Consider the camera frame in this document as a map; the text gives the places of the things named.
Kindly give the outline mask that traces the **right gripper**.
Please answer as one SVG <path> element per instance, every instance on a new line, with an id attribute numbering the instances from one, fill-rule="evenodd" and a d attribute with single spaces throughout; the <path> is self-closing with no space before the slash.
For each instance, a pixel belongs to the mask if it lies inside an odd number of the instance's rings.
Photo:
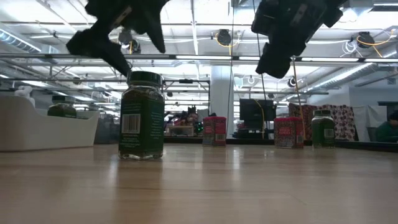
<path id="1" fill-rule="evenodd" d="M 256 73 L 284 78 L 293 56 L 299 56 L 322 26 L 333 27 L 343 16 L 332 0 L 265 0 L 259 3 L 251 30 L 265 35 Z"/>

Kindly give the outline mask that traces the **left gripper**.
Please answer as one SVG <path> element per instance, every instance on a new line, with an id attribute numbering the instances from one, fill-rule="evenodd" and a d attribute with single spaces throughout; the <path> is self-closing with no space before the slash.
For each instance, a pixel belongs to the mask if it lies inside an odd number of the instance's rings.
<path id="1" fill-rule="evenodd" d="M 164 54 L 165 43 L 160 12 L 168 0 L 88 0 L 86 12 L 97 18 L 96 26 L 109 33 L 121 26 L 138 34 L 147 34 Z M 128 77 L 131 68 L 121 46 L 110 41 L 107 34 L 95 34 L 91 29 L 78 31 L 66 44 L 71 55 L 100 58 L 110 67 Z"/>

